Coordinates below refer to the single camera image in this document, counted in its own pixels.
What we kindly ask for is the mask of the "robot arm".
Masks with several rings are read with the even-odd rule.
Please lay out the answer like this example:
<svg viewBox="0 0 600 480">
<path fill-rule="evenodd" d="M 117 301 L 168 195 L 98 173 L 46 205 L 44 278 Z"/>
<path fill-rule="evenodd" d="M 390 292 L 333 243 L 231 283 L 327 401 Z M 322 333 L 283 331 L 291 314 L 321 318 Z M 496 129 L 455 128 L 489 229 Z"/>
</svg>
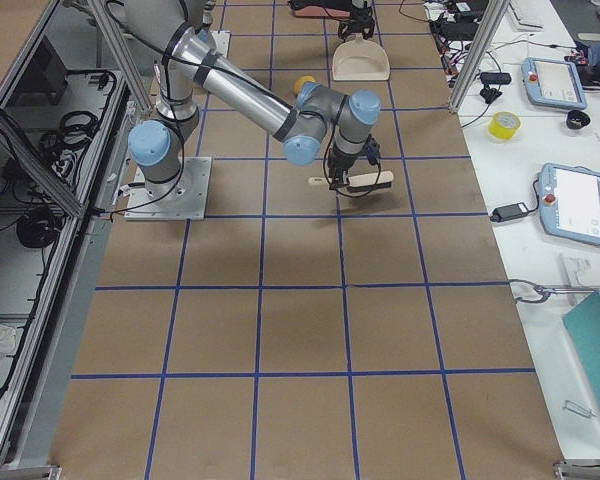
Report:
<svg viewBox="0 0 600 480">
<path fill-rule="evenodd" d="M 312 163 L 321 150 L 323 176 L 330 189 L 350 198 L 388 188 L 389 171 L 351 176 L 360 157 L 379 167 L 379 144 L 371 131 L 381 101 L 369 90 L 345 94 L 313 80 L 290 105 L 232 64 L 211 44 L 212 1 L 119 1 L 108 16 L 157 56 L 161 99 L 177 118 L 177 105 L 189 102 L 176 82 L 196 85 L 234 108 L 283 145 L 294 165 Z"/>
<path fill-rule="evenodd" d="M 357 34 L 361 34 L 364 40 L 368 40 L 373 37 L 374 31 L 373 2 L 359 0 L 351 2 L 349 18 L 339 22 L 337 35 L 342 41 Z"/>
</svg>

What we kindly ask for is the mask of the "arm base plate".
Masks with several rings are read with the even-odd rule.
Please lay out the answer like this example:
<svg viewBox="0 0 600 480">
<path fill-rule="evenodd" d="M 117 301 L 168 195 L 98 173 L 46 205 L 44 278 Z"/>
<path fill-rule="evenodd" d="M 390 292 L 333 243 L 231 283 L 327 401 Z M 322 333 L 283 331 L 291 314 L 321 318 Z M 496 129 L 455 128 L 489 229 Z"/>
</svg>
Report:
<svg viewBox="0 0 600 480">
<path fill-rule="evenodd" d="M 128 221 L 201 221 L 205 218 L 211 157 L 185 157 L 184 171 L 165 184 L 147 182 L 140 167 L 124 217 Z"/>
<path fill-rule="evenodd" d="M 204 41 L 210 48 L 220 52 L 223 56 L 228 56 L 230 37 L 229 31 L 202 29 L 198 37 Z"/>
</svg>

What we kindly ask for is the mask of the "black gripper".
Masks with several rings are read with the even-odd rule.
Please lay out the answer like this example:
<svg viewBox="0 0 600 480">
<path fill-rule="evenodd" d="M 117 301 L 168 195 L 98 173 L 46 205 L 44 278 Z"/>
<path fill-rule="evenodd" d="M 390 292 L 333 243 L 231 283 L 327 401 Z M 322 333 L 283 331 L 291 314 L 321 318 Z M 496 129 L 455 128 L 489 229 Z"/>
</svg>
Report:
<svg viewBox="0 0 600 480">
<path fill-rule="evenodd" d="M 330 149 L 327 156 L 327 172 L 329 189 L 337 191 L 338 188 L 347 188 L 350 184 L 348 170 L 354 164 L 354 155 Z"/>
<path fill-rule="evenodd" d="M 337 35 L 342 41 L 346 41 L 351 35 L 350 31 L 361 31 L 364 40 L 373 37 L 375 31 L 375 20 L 370 5 L 358 7 L 352 5 L 349 9 L 349 18 L 341 21 L 338 25 Z"/>
</svg>

